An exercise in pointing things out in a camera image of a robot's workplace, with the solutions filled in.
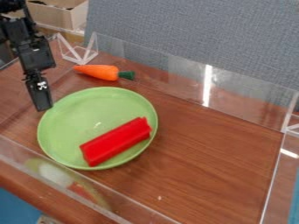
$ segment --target brown table surface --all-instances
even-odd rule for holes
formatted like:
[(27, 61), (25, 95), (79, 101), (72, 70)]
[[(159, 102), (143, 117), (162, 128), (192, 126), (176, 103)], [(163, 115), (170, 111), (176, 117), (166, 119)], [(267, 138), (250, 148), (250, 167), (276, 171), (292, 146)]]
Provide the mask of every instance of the brown table surface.
[[(71, 63), (60, 59), (56, 43), (51, 44), (59, 64), (47, 72), (55, 101), (84, 88), (120, 87), (143, 95), (159, 116), (156, 137), (136, 159), (104, 171), (79, 172), (182, 223), (258, 223), (283, 134), (171, 96), (175, 92), (188, 99), (188, 89), (182, 87), (190, 80), (135, 62), (119, 62), (104, 53), (99, 56), (103, 63), (135, 70), (136, 83), (74, 73)], [(19, 63), (0, 73), (0, 134), (43, 154), (36, 140), (43, 113), (31, 104), (21, 73)], [(167, 85), (174, 77), (182, 87)], [(283, 108), (222, 89), (214, 91), (231, 99), (222, 106), (234, 115), (244, 113), (238, 102), (247, 101), (256, 107), (255, 111), (251, 108), (254, 119), (263, 124), (266, 120), (271, 128), (282, 125), (283, 118), (272, 118), (284, 113)], [(11, 165), (0, 162), (0, 169), (0, 186), (54, 218), (66, 223), (110, 223)]]

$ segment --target cardboard box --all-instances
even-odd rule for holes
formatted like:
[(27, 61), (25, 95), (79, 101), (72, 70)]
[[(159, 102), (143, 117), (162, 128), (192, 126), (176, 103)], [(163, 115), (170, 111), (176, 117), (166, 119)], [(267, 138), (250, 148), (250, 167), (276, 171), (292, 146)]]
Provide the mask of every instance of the cardboard box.
[[(41, 0), (47, 5), (27, 0), (32, 19), (36, 23), (51, 25), (67, 30), (76, 30), (87, 23), (87, 0)], [(12, 17), (21, 17), (20, 11), (9, 13)]]

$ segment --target red block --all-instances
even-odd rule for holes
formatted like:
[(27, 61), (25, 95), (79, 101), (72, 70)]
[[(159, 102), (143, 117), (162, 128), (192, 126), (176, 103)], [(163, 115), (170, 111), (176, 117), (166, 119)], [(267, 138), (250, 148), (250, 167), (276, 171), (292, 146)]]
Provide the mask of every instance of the red block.
[(95, 166), (150, 137), (146, 118), (138, 117), (80, 146), (83, 157)]

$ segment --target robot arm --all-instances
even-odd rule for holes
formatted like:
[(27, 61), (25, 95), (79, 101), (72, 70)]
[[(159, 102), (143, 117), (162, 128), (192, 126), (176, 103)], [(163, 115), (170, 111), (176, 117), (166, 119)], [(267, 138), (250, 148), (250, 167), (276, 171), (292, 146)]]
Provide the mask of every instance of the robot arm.
[(0, 14), (23, 10), (24, 17), (0, 17), (0, 43), (9, 40), (11, 48), (20, 59), (25, 86), (37, 111), (52, 107), (52, 95), (41, 71), (55, 67), (52, 50), (47, 38), (36, 31), (25, 0), (0, 0)]

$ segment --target green bowl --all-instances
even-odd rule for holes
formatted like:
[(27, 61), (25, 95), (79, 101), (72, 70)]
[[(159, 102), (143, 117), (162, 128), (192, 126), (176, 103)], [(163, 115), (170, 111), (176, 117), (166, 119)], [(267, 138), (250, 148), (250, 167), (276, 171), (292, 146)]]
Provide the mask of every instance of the green bowl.
[[(90, 167), (80, 145), (136, 117), (146, 117), (151, 137), (104, 163)], [(82, 170), (103, 170), (134, 159), (155, 138), (158, 115), (151, 102), (138, 93), (118, 87), (95, 87), (70, 94), (44, 113), (37, 141), (44, 153), (59, 163)]]

